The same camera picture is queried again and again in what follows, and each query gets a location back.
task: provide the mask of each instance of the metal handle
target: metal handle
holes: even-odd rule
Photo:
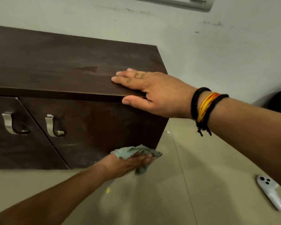
[[[45,117],[46,119],[46,124],[47,124],[47,132],[49,134],[49,136],[62,136],[65,134],[64,131],[57,131],[57,134],[54,133],[54,116],[51,114],[47,114],[47,117]]]
[[[28,134],[30,132],[29,130],[21,130],[21,132],[16,132],[13,129],[13,125],[12,125],[13,113],[11,113],[11,112],[4,112],[2,114],[2,116],[3,116],[3,119],[4,119],[5,128],[11,134],[26,135],[26,134]]]

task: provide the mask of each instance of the cabinet door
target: cabinet door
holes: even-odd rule
[[[17,98],[0,97],[0,169],[67,169]]]
[[[70,168],[88,167],[121,147],[143,144],[155,149],[168,121],[121,103],[20,100]],[[54,117],[53,131],[47,115],[47,120]]]

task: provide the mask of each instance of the hand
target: hand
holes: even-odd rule
[[[134,155],[128,159],[118,159],[116,155],[109,154],[101,159],[99,162],[95,163],[102,169],[102,174],[105,176],[106,181],[114,178],[119,178],[135,170],[138,167],[142,167],[152,163],[156,158],[149,155]]]
[[[111,80],[146,92],[147,99],[129,95],[123,98],[123,104],[167,118],[191,118],[191,98],[196,88],[175,77],[161,72],[127,69],[117,72]]]

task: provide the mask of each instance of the tile grout line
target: tile grout line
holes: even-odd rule
[[[176,146],[176,142],[175,142],[175,139],[174,139],[174,136],[173,136],[173,131],[172,131],[172,127],[171,127],[171,123],[170,122],[169,122],[169,127],[170,127],[170,130],[171,130],[172,138],[173,138],[174,145],[175,145],[175,148],[176,148],[176,152],[177,152],[178,160],[179,160],[179,163],[180,163],[180,168],[181,168],[181,171],[182,171],[182,175],[183,175],[183,178],[184,178],[186,190],[187,190],[187,193],[188,193],[189,201],[191,202],[191,196],[189,195],[189,191],[188,191],[187,184],[186,184],[186,181],[185,181],[184,172],[183,172],[182,165],[181,165],[181,162],[180,162],[180,158],[179,158],[179,154],[178,154],[178,150],[177,150],[177,146]],[[198,225],[196,214],[195,214],[192,202],[191,202],[191,208],[193,209],[193,214],[194,214],[194,217],[195,217],[195,221],[196,221],[196,224]]]

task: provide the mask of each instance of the cabinet top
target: cabinet top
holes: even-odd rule
[[[111,81],[127,68],[167,73],[153,45],[0,26],[0,95],[108,102],[144,96]]]

